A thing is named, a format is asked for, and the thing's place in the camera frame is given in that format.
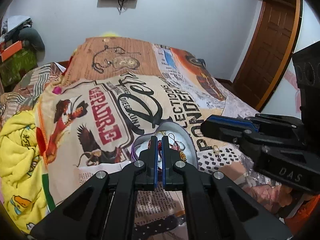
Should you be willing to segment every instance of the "door frame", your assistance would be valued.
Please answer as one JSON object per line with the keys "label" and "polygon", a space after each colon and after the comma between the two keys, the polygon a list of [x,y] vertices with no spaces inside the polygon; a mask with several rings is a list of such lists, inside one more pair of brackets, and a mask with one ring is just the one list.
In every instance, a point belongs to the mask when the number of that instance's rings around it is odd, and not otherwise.
{"label": "door frame", "polygon": [[[239,68],[239,71],[238,71],[236,77],[235,77],[235,80],[233,82],[233,86],[239,80],[241,72],[243,71],[244,66],[245,66],[245,64],[246,64],[246,62],[247,62],[247,60],[249,58],[249,55],[250,55],[250,53],[252,51],[252,48],[254,46],[254,43],[255,43],[257,35],[258,35],[258,31],[260,29],[260,25],[261,25],[262,17],[263,17],[263,14],[264,14],[265,6],[266,6],[266,2],[263,1],[256,29],[254,31],[252,40],[250,42],[250,45],[249,45],[247,53],[246,53],[246,55],[244,57],[244,60],[243,60],[241,66]],[[296,0],[296,11],[295,11],[295,15],[294,15],[294,22],[293,22],[293,28],[292,28],[290,40],[289,40],[287,49],[286,49],[286,51],[284,53],[284,57],[283,57],[283,59],[282,59],[282,61],[280,63],[280,66],[279,66],[279,68],[278,68],[273,80],[271,81],[267,91],[265,92],[265,94],[263,95],[263,97],[261,98],[259,103],[254,107],[259,112],[268,103],[268,101],[270,100],[271,96],[275,92],[278,84],[280,83],[285,71],[287,70],[287,67],[288,67],[288,65],[290,63],[290,60],[291,60],[291,56],[293,54],[293,51],[294,51],[294,49],[296,47],[296,43],[297,43],[297,40],[298,40],[298,36],[299,36],[299,32],[300,32],[300,26],[301,26],[301,20],[302,20],[302,0]]]}

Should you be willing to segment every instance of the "green box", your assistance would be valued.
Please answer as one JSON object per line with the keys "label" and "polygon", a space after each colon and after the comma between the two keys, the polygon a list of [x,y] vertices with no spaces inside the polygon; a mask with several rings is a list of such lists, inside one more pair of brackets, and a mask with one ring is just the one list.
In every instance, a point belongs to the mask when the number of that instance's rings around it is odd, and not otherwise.
{"label": "green box", "polygon": [[19,82],[20,71],[28,72],[37,65],[36,54],[31,49],[22,48],[0,64],[0,75],[3,87]]}

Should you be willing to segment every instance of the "yellow blanket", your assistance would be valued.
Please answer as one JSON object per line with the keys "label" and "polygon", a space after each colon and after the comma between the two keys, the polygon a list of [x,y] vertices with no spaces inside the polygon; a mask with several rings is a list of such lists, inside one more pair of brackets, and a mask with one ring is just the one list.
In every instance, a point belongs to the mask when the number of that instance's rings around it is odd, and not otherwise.
{"label": "yellow blanket", "polygon": [[34,112],[19,112],[7,120],[0,132],[0,177],[4,208],[26,233],[45,217],[47,210],[42,166]]}

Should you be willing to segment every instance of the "polka dot fabric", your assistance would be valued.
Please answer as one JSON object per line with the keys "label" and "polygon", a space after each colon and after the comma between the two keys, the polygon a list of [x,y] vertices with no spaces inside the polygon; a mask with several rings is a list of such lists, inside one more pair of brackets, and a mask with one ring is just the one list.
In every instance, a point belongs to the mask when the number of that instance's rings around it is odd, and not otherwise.
{"label": "polka dot fabric", "polygon": [[232,144],[220,147],[219,155],[215,155],[213,150],[198,152],[198,169],[207,173],[214,173],[220,167],[239,162],[240,154],[241,152]]}

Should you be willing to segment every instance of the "bed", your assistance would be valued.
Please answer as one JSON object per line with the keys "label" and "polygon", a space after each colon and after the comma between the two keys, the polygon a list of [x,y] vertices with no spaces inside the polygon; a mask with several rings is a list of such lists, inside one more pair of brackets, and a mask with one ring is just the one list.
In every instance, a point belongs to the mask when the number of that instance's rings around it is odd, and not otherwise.
{"label": "bed", "polygon": [[[38,67],[0,102],[2,126],[19,111],[35,111],[48,212],[95,172],[119,171],[130,163],[134,140],[163,121],[189,133],[199,170],[222,171],[273,213],[290,204],[289,191],[254,172],[236,145],[201,134],[200,124],[211,114],[244,118],[257,111],[189,52],[129,38],[89,38],[63,75],[56,63]],[[132,239],[187,239],[182,194],[164,195],[161,187],[138,194]],[[155,199],[161,212],[151,204]]]}

